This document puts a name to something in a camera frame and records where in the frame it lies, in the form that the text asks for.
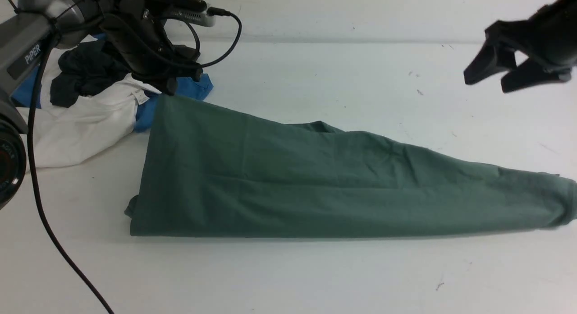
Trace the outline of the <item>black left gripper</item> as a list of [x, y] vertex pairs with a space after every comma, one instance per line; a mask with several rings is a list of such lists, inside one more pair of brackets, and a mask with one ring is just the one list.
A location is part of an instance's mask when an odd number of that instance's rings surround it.
[[177, 78], [198, 83], [203, 67], [196, 62], [177, 61], [173, 44], [165, 31], [169, 20], [154, 18], [144, 0], [85, 0], [85, 17], [96, 22], [96, 32], [106, 35], [133, 77], [143, 82], [160, 82], [164, 94], [174, 96]]

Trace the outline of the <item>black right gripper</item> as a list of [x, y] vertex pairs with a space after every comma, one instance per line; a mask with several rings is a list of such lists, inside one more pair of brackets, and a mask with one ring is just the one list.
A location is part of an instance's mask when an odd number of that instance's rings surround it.
[[[464, 83], [477, 84], [493, 75], [504, 93], [534, 86], [567, 83], [576, 66], [577, 0], [556, 0], [524, 20], [497, 20], [485, 30], [485, 43], [463, 72]], [[527, 55], [517, 65], [515, 53]]]

